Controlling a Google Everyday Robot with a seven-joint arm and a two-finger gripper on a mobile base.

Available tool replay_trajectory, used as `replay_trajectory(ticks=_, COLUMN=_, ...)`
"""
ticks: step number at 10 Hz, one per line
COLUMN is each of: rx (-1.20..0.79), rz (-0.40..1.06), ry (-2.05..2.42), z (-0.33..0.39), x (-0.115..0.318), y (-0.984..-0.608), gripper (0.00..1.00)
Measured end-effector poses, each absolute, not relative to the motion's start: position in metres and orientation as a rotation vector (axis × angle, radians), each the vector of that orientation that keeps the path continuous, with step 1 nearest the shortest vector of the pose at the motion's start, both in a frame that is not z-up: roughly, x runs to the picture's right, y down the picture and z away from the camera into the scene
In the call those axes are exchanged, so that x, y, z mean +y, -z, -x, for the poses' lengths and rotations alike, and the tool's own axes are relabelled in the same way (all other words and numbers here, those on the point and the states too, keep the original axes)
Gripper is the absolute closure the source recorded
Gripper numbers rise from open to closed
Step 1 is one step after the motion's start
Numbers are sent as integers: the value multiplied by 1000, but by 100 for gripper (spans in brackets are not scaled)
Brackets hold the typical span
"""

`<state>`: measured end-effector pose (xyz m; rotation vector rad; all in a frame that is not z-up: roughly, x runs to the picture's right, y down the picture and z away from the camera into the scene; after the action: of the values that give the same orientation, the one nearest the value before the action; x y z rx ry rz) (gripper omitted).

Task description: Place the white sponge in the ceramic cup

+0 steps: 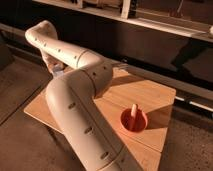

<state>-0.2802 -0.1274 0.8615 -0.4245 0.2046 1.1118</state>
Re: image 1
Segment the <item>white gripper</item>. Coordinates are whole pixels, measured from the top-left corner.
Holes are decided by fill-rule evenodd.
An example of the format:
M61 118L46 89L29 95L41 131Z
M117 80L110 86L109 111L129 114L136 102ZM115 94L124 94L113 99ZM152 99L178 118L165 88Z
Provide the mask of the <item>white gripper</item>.
M55 57L51 56L50 54L41 51L42 59L48 69L48 71L53 74L57 70L64 69L64 63L60 60L56 59Z

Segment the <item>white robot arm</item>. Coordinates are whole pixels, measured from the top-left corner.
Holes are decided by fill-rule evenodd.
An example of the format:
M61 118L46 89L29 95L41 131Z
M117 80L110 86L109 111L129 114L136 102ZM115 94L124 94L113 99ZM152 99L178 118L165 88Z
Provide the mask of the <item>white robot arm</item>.
M110 86L110 60L59 40L54 25L47 20L27 29L25 37L44 56L71 67L48 83L46 102L86 171L143 171L94 103Z

